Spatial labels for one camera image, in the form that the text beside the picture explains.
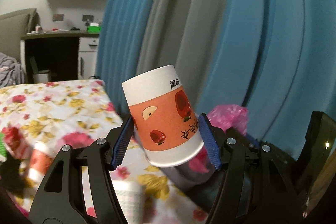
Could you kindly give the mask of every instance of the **headboard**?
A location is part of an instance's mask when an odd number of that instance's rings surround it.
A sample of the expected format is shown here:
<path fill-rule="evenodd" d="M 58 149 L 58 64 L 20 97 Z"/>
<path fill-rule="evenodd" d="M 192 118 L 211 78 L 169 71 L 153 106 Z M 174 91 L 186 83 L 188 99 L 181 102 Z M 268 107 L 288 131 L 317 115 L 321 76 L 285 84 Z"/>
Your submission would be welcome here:
<path fill-rule="evenodd" d="M 39 21 L 35 8 L 0 15 L 0 52 L 20 62 L 20 40 Z"/>

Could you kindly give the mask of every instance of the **gray blanket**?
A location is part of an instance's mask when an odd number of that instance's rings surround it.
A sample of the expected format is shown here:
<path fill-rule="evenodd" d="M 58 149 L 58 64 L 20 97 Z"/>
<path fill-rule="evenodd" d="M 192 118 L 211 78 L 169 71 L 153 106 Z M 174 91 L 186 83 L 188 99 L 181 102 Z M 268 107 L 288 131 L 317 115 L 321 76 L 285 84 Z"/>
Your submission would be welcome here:
<path fill-rule="evenodd" d="M 25 72 L 18 61 L 0 52 L 0 88 L 25 83 Z"/>

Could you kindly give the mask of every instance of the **blue curtain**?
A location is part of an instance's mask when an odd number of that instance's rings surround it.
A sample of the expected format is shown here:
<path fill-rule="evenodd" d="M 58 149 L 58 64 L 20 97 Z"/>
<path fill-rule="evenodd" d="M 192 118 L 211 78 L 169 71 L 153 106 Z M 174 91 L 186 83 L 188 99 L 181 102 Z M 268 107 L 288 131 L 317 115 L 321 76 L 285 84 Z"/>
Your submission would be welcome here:
<path fill-rule="evenodd" d="M 96 75 L 119 113 L 128 112 L 121 83 L 135 76 L 153 0 L 108 0 L 100 33 Z"/>
<path fill-rule="evenodd" d="M 228 0 L 197 112 L 248 107 L 248 132 L 297 158 L 311 112 L 336 119 L 336 1 Z"/>

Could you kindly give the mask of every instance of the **desk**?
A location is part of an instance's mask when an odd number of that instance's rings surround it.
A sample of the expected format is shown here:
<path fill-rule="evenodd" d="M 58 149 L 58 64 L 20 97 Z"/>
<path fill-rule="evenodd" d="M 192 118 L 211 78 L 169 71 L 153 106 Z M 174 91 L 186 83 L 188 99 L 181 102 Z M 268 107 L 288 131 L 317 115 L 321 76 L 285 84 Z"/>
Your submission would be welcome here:
<path fill-rule="evenodd" d="M 21 64 L 29 83 L 35 57 L 39 70 L 50 69 L 53 81 L 88 79 L 95 73 L 99 34 L 86 31 L 56 31 L 21 37 Z"/>

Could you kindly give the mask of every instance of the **desk surface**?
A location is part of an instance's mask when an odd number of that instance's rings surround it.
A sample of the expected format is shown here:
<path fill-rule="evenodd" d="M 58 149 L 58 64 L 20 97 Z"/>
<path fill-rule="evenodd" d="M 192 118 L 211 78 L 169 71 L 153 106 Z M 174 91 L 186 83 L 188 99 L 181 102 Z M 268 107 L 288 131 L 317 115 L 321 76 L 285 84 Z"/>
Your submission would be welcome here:
<path fill-rule="evenodd" d="M 99 34 L 87 31 L 41 32 L 41 33 L 26 34 L 21 37 L 21 40 L 49 38 L 49 37 L 99 37 Z"/>

